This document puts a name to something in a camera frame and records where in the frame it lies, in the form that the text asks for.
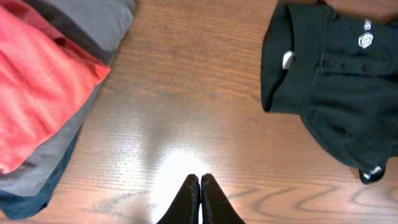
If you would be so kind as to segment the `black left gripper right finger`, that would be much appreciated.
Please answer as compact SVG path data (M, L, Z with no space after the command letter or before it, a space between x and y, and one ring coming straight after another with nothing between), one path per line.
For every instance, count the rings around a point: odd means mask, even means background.
M203 224L245 224L212 174L201 177Z

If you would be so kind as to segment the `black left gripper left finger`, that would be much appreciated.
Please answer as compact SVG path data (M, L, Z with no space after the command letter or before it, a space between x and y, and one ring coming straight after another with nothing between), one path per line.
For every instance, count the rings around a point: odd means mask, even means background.
M200 204L198 177L189 174L157 224L198 224Z

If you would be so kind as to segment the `black polo shirt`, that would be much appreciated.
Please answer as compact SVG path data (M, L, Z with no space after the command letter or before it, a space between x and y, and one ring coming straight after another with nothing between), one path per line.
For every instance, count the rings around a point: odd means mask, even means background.
M297 114L364 184L397 156L397 20L346 17L325 1L278 4L264 37L264 111Z

